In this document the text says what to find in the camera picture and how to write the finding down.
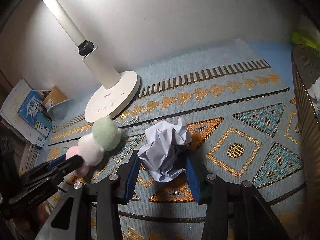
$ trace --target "lamp base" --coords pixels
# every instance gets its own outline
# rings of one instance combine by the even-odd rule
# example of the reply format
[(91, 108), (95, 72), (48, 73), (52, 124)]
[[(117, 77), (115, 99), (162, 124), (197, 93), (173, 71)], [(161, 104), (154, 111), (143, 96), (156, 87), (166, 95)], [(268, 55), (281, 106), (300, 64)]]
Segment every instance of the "lamp base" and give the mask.
[(90, 98), (84, 111), (87, 122), (93, 123), (98, 119), (110, 115), (114, 118), (133, 99), (140, 86), (140, 78), (134, 71), (120, 73), (120, 80), (110, 89), (103, 86)]

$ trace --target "fluffy toy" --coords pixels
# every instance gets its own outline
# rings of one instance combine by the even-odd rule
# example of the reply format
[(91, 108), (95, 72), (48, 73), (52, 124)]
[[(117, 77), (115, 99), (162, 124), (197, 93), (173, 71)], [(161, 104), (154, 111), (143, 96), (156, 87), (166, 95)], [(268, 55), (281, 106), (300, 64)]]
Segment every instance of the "fluffy toy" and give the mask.
[(74, 155), (80, 155), (84, 160), (84, 164), (74, 171), (74, 175), (87, 175), (90, 166), (96, 166), (102, 161), (105, 151), (117, 147), (121, 135), (122, 129), (118, 128), (109, 115), (97, 120), (92, 126), (92, 133), (82, 136), (78, 146), (70, 147), (66, 153), (66, 160)]

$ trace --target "green pom-pom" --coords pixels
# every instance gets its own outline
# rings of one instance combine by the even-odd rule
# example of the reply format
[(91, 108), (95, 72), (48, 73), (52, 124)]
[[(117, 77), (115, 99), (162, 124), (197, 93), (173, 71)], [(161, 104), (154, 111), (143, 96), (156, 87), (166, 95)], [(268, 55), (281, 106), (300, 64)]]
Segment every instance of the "green pom-pom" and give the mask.
[(112, 151), (120, 142), (122, 129), (110, 119), (110, 116), (102, 117), (92, 126), (92, 134), (95, 141), (106, 151)]

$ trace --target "gold circle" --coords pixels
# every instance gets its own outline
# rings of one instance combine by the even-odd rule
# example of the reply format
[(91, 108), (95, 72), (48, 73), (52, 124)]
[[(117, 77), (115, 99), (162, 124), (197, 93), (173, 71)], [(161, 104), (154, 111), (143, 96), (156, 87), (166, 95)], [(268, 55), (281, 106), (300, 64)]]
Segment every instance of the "gold circle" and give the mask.
[(244, 147), (240, 143), (233, 143), (227, 149), (227, 154), (230, 158), (236, 159), (243, 155)]

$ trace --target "silver screw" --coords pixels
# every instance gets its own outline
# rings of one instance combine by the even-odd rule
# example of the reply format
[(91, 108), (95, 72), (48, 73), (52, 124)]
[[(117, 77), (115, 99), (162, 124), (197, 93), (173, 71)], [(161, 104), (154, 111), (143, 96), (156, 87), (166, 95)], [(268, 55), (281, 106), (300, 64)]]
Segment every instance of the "silver screw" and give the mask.
[(81, 182), (76, 182), (75, 184), (73, 184), (73, 187), (75, 189), (81, 188), (82, 187), (82, 183)]
[(245, 187), (251, 187), (251, 186), (252, 186), (252, 183), (251, 183), (250, 181), (248, 181), (248, 180), (245, 180), (245, 181), (243, 182), (243, 185), (244, 185)]
[(207, 175), (207, 178), (208, 178), (209, 180), (214, 180), (214, 179), (217, 178), (217, 176), (216, 176), (215, 174), (213, 174), (213, 173), (209, 173), (209, 174)]
[(118, 179), (118, 175), (117, 174), (110, 174), (109, 175), (109, 179), (110, 180), (116, 180), (116, 179)]

